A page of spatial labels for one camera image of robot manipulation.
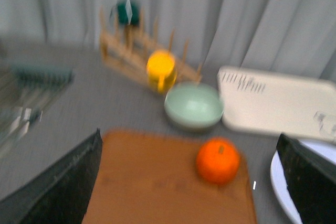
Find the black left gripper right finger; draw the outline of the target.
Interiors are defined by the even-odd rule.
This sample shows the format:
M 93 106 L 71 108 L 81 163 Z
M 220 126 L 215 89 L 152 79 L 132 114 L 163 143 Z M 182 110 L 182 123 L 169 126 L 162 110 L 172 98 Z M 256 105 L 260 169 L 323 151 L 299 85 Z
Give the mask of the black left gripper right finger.
M 276 150 L 302 223 L 335 223 L 335 164 L 284 134 Z

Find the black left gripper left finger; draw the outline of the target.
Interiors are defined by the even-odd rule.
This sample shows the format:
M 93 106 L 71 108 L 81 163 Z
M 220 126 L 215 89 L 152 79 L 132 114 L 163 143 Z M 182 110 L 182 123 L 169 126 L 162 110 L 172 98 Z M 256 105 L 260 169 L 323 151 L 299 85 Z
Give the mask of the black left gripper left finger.
M 1 223 L 81 223 L 97 178 L 102 143 L 97 130 L 1 200 Z

